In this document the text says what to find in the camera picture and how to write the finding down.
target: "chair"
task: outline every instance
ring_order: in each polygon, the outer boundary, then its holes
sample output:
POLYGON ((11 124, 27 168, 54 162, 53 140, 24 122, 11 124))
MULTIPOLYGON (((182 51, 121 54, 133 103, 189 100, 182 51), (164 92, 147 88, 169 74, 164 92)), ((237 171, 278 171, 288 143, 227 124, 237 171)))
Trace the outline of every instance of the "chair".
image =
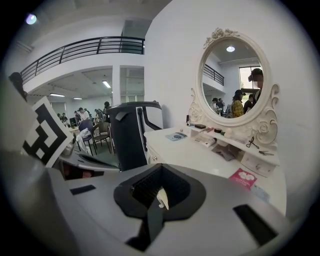
MULTIPOLYGON (((90 148, 90 151, 91 151, 91 155, 93 156, 94 154, 92 153, 92 150, 91 150, 91 146, 90 146, 90 140, 93 138, 93 125, 92 125, 92 121, 90 119, 87 119, 87 120, 83 120, 80 125, 79 125, 79 131, 83 131, 84 129, 88 128, 89 132, 91 133, 91 135, 87 136, 87 137, 84 137, 82 138, 83 140, 83 143, 86 144, 85 142, 88 142, 89 144, 89 148, 90 148)), ((96 151, 96 148, 95 148, 95 141, 92 139, 93 141, 93 148, 94 148, 94 152, 95 154, 97 154, 97 151, 96 151)))
POLYGON ((109 127, 110 127, 110 123, 108 122, 100 122, 98 124, 96 124, 93 128, 92 128, 92 137, 93 137, 93 142, 95 144, 95 147, 97 148, 97 144, 96 141, 100 141, 100 145, 102 147, 102 140, 106 141, 106 144, 108 146, 109 152, 111 154, 111 150, 107 141, 107 138, 110 138, 110 131, 109 131, 109 127), (94 135, 94 131, 96 129, 99 129, 99 135, 95 136, 94 135))

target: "gray floor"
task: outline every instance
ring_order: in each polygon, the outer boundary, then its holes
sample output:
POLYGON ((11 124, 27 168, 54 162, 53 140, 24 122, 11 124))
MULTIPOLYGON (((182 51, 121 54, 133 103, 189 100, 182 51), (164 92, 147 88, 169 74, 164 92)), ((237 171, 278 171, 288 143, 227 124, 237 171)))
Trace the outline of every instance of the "gray floor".
MULTIPOLYGON (((102 146, 100 144, 100 142, 96 142, 96 153, 94 150, 94 147, 92 145, 92 141, 90 140, 90 145, 91 145, 91 149, 92 149, 92 153, 93 153, 93 157, 97 158, 100 161, 106 162, 110 165, 114 165, 114 166, 118 166, 119 165, 119 161, 118 161, 118 157, 117 155, 113 155, 112 153, 110 154, 107 143, 106 142, 102 142, 102 146)), ((74 148, 78 150, 78 145, 77 143, 75 143, 74 148)))

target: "oval mirror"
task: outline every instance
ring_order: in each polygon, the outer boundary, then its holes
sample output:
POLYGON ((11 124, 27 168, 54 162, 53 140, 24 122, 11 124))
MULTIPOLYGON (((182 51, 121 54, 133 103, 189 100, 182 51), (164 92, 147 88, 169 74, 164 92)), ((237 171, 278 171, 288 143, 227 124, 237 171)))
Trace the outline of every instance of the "oval mirror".
POLYGON ((205 61, 202 94, 210 109, 224 118, 247 114, 260 98, 263 67, 246 42, 225 39, 213 46, 205 61))

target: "white shelf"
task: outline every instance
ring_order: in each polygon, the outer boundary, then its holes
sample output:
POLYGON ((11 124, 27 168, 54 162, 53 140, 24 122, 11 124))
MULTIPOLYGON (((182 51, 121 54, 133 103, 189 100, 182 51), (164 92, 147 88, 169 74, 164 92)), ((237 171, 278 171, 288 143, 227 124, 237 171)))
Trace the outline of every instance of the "white shelf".
MULTIPOLYGON (((190 128, 191 130, 196 131, 196 132, 201 132, 203 130, 203 129, 195 128, 194 126, 186 126, 186 127, 190 128)), ((236 141, 236 140, 231 139, 231 138, 226 138, 221 133, 217 133, 217 132, 214 132, 214 131, 210 131, 210 132, 204 131, 202 133, 204 135, 208 135, 210 137, 216 138, 217 140, 220 140, 220 141, 226 142, 226 143, 228 143, 230 145, 233 145, 233 146, 237 147, 240 150, 248 152, 249 154, 251 154, 251 155, 253 155, 253 156, 255 156, 255 157, 257 157, 257 158, 259 158, 259 159, 261 159, 263 161, 265 161, 268 164, 275 165, 275 166, 280 166, 278 153, 274 149, 266 148, 266 147, 261 146, 261 145, 259 145, 259 149, 257 149, 255 147, 255 145, 251 145, 251 147, 247 147, 246 144, 249 143, 249 140, 248 140, 247 143, 242 144, 239 141, 236 141), (259 151, 268 151, 268 153, 271 153, 271 154, 274 154, 274 155, 263 155, 263 154, 259 153, 259 151)))

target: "pink card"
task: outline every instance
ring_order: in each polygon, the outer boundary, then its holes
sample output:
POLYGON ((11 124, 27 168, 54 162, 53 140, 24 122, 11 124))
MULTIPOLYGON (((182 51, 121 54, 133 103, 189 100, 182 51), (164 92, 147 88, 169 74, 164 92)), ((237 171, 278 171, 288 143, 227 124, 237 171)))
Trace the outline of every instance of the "pink card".
POLYGON ((251 190, 251 187, 256 182, 257 177, 239 168, 234 174, 229 177, 229 179, 234 180, 245 186, 248 190, 251 190))

